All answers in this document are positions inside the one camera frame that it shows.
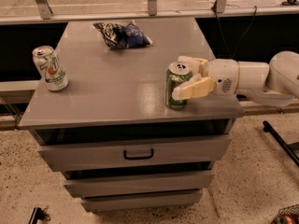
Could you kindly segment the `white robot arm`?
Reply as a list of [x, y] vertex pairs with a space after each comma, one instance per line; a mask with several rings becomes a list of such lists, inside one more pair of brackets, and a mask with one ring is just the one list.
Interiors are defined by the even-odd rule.
[[299, 54], [281, 51], [270, 63], [179, 56], [192, 77], [171, 92], [175, 100], [243, 95], [261, 105], [283, 107], [299, 98]]

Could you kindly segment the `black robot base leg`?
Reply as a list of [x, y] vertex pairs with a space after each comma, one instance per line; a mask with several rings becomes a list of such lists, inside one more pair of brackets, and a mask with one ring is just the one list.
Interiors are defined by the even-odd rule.
[[296, 166], [299, 167], [299, 142], [287, 144], [278, 134], [278, 132], [272, 127], [272, 125], [266, 120], [263, 121], [263, 130], [266, 133], [271, 133], [286, 154], [291, 158]]

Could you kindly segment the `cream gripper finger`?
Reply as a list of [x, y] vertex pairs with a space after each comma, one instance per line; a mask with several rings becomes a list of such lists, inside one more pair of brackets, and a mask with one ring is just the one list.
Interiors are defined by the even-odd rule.
[[189, 100], [208, 96], [213, 92], [216, 82], [211, 77], [193, 76], [172, 91], [174, 100]]
[[207, 59], [195, 58], [189, 56], [178, 57], [178, 73], [180, 75], [187, 75], [192, 73], [194, 76], [204, 74], [204, 68], [207, 64]]

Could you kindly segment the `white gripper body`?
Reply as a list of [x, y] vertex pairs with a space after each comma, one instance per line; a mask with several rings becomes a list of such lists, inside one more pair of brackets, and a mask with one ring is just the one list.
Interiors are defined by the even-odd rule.
[[205, 75], [215, 81], [213, 94], [233, 95], [237, 88], [239, 65], [234, 60], [215, 59], [207, 63]]

